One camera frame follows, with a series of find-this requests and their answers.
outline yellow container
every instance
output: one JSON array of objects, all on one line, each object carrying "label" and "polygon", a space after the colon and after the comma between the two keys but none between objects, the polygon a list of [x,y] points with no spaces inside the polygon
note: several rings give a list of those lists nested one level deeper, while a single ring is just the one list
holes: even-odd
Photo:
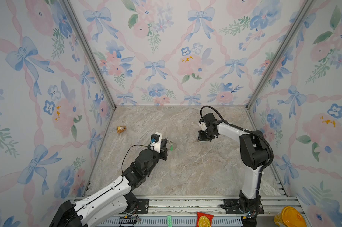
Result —
[{"label": "yellow container", "polygon": [[305,219],[293,207],[285,207],[274,216],[274,223],[280,227],[306,227]]}]

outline mounting plate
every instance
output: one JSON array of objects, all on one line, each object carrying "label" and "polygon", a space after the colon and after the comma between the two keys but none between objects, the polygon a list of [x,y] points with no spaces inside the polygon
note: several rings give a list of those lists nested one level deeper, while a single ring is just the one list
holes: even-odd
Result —
[{"label": "mounting plate", "polygon": [[[224,205],[235,206],[238,204],[238,200],[239,199],[223,199],[223,202],[224,202]],[[236,209],[229,208],[229,209],[225,209],[225,211],[227,214],[243,214],[243,212],[241,212],[239,208],[236,208]],[[263,206],[260,207],[259,214],[264,214]]]},{"label": "mounting plate", "polygon": [[148,214],[149,202],[150,202],[149,199],[137,199],[136,207],[138,206],[138,208],[137,208],[136,213],[137,214]]}]

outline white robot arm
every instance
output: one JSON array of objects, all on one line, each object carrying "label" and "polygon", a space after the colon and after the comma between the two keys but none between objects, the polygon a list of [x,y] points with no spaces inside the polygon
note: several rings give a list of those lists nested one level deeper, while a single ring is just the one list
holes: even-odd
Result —
[{"label": "white robot arm", "polygon": [[50,227],[95,227],[122,212],[134,213],[137,198],[132,190],[145,182],[160,159],[167,160],[166,143],[167,139],[162,139],[161,133],[153,134],[147,149],[139,153],[121,176],[83,200],[74,204],[68,200],[61,204]]},{"label": "white robot arm", "polygon": [[[225,121],[217,110],[221,120],[216,120],[212,113],[201,114],[199,125],[200,141],[211,141],[219,135],[225,135],[240,144],[240,157],[245,166],[244,184],[240,191],[237,207],[246,214],[244,219],[254,219],[258,215],[260,203],[259,186],[261,174],[273,161],[273,151],[260,131],[249,131]],[[107,218],[125,212],[135,212],[137,198],[132,190],[145,182],[146,177],[160,159],[167,160],[167,139],[161,133],[151,136],[147,149],[142,150],[133,162],[113,183],[92,196],[74,204],[68,200],[60,205],[50,227],[95,227]]]},{"label": "white robot arm", "polygon": [[[214,110],[221,120],[216,120],[212,113],[202,115],[203,108]],[[244,213],[253,215],[244,218],[255,218],[259,213],[259,187],[262,171],[273,161],[273,151],[268,142],[264,139],[261,131],[249,131],[239,126],[228,123],[219,112],[210,106],[204,106],[200,110],[201,119],[199,125],[200,141],[211,141],[219,135],[225,135],[240,145],[240,157],[245,164],[244,184],[239,193],[239,204],[237,207]]]}]

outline small figurine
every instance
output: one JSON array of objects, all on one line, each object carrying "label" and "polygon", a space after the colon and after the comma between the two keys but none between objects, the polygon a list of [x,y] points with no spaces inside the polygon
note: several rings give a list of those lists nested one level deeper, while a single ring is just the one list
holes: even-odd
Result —
[{"label": "small figurine", "polygon": [[123,125],[123,126],[117,126],[117,133],[122,133],[126,130],[126,126]]}]

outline green block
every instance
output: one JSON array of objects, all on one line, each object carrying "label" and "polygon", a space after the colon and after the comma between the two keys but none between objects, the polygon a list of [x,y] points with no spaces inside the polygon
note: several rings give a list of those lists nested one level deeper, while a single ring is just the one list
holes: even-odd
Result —
[{"label": "green block", "polygon": [[171,215],[167,216],[167,225],[169,227],[172,227],[172,218],[171,218]]}]

